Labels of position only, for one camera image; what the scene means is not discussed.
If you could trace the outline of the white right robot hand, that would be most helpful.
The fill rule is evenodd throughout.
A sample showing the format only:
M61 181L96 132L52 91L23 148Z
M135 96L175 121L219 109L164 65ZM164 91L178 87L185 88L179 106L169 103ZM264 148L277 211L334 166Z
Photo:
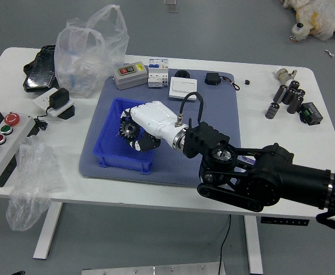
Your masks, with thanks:
M119 135L136 151L149 151L165 140L181 151L188 126L182 115L176 115L160 101L125 109L120 116Z

